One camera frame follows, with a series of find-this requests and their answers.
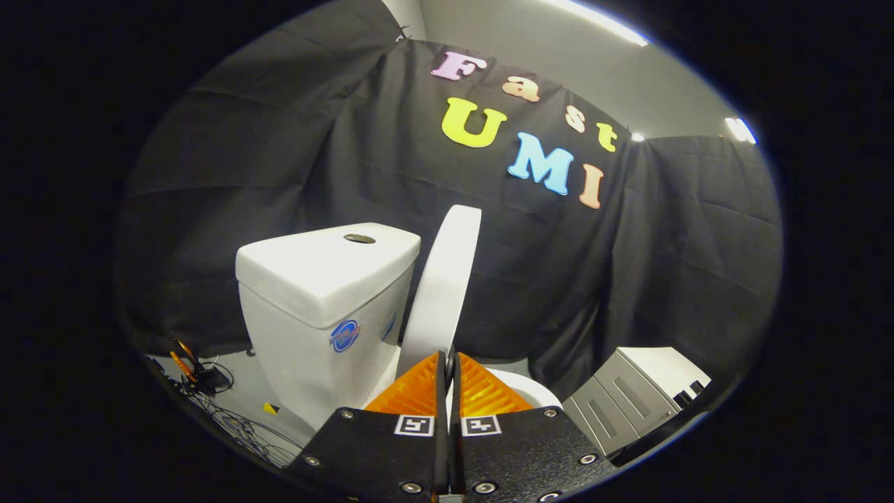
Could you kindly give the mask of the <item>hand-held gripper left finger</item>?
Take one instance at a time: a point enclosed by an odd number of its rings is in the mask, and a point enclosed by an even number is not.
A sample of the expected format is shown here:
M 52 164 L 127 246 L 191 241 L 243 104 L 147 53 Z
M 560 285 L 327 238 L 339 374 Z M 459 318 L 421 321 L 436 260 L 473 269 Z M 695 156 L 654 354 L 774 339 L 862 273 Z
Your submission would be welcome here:
M 437 502 L 449 490 L 446 363 L 435 351 L 366 407 L 337 408 L 285 475 L 310 502 Z

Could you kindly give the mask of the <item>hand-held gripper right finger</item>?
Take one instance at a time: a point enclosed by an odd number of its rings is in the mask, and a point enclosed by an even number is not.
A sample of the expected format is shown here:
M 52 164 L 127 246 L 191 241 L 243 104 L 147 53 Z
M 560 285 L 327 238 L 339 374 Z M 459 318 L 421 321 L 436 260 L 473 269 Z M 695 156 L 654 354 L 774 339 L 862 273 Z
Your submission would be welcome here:
M 545 386 L 454 354 L 449 493 L 460 502 L 569 501 L 616 466 Z

